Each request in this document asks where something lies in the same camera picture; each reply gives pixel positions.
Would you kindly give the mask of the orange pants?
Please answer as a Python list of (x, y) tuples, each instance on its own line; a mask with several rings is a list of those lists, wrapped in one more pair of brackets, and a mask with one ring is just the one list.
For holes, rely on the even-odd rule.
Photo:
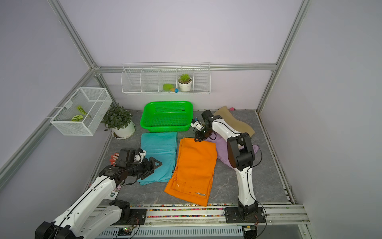
[(176, 168), (165, 192), (203, 207), (208, 205), (217, 161), (215, 143), (180, 140)]

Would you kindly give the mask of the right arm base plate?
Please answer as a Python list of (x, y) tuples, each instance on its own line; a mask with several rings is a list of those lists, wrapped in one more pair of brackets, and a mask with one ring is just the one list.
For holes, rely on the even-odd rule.
[(266, 214), (263, 208), (244, 209), (242, 207), (227, 207), (223, 210), (227, 224), (265, 223)]

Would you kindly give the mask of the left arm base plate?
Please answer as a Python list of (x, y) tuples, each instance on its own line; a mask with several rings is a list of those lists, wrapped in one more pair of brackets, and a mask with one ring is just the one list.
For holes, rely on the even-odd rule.
[(120, 225), (144, 225), (146, 220), (146, 209), (123, 209), (120, 219), (114, 226)]

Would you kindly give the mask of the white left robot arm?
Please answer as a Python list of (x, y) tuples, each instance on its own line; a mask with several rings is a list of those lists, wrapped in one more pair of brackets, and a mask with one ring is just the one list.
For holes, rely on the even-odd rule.
[(114, 224), (137, 227), (145, 222), (143, 210), (130, 210), (130, 204), (114, 199), (96, 217), (90, 215), (114, 189), (128, 177), (145, 179), (162, 166), (154, 157), (146, 157), (146, 151), (121, 149), (112, 164), (106, 166), (89, 189), (64, 213), (52, 222), (42, 222), (35, 231), (36, 239), (94, 239)]

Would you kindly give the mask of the teal pants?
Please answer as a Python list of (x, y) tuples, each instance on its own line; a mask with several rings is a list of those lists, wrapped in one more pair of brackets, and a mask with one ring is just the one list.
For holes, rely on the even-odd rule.
[(177, 159), (177, 132), (144, 133), (141, 136), (141, 147), (146, 150), (147, 157), (162, 162), (162, 166), (146, 179), (139, 179), (140, 185), (155, 182), (167, 183), (173, 175)]

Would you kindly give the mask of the green plastic basket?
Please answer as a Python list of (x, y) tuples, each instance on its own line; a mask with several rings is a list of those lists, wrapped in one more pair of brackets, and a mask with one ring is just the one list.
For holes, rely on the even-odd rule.
[(150, 102), (144, 107), (140, 125), (149, 132), (187, 131), (193, 112), (193, 104), (188, 101)]

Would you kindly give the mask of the purple pants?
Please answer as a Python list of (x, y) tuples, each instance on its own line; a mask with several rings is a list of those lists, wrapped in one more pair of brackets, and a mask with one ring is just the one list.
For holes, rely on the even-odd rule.
[(252, 144), (248, 133), (224, 139), (217, 133), (209, 137), (206, 142), (215, 143), (217, 158), (232, 169), (243, 171), (254, 166), (255, 154), (259, 147)]

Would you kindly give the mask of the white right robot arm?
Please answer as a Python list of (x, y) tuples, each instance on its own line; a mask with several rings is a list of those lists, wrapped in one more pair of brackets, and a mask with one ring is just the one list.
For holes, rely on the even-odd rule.
[(202, 118), (204, 123), (197, 118), (191, 121), (191, 127), (196, 130), (195, 141), (206, 140), (213, 134), (226, 141), (228, 161), (234, 168), (238, 181), (237, 212), (242, 220), (248, 221), (259, 212), (252, 181), (255, 152), (251, 138), (248, 133), (235, 130), (221, 116), (214, 116), (210, 110), (202, 112)]

